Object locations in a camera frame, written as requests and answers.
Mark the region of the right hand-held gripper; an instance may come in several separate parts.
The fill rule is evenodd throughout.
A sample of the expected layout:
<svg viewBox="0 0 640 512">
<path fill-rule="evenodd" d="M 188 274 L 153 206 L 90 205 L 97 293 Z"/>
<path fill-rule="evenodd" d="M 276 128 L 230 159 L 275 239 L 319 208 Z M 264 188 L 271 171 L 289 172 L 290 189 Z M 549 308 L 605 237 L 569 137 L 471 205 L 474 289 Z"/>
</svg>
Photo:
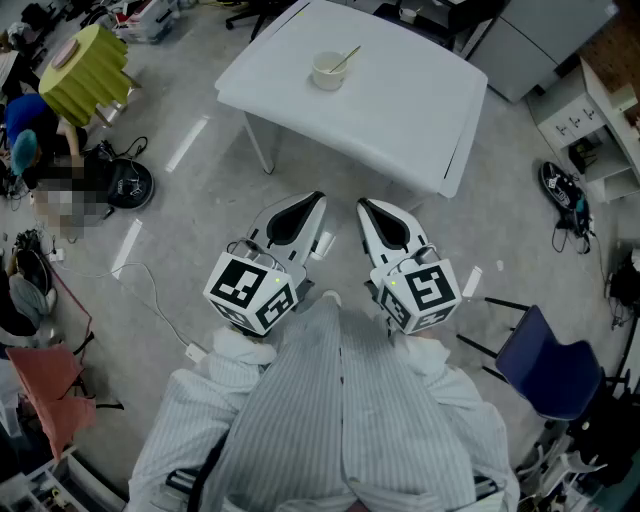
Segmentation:
<svg viewBox="0 0 640 512">
<path fill-rule="evenodd" d="M 421 224 L 395 204 L 361 198 L 356 205 L 365 254 L 366 287 L 393 329 L 407 335 L 446 321 L 460 305 L 451 262 L 442 259 Z"/>
</svg>

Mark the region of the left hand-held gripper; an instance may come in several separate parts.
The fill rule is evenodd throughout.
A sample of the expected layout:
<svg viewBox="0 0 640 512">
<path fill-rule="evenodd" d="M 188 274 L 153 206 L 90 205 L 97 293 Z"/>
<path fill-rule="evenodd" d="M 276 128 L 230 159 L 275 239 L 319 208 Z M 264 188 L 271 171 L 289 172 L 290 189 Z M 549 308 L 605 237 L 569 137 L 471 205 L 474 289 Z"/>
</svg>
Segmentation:
<svg viewBox="0 0 640 512">
<path fill-rule="evenodd" d="M 247 235 L 221 253 L 204 298 L 244 334 L 268 335 L 314 286 L 306 264 L 319 242 L 326 208 L 327 198 L 319 191 L 265 208 Z"/>
</svg>

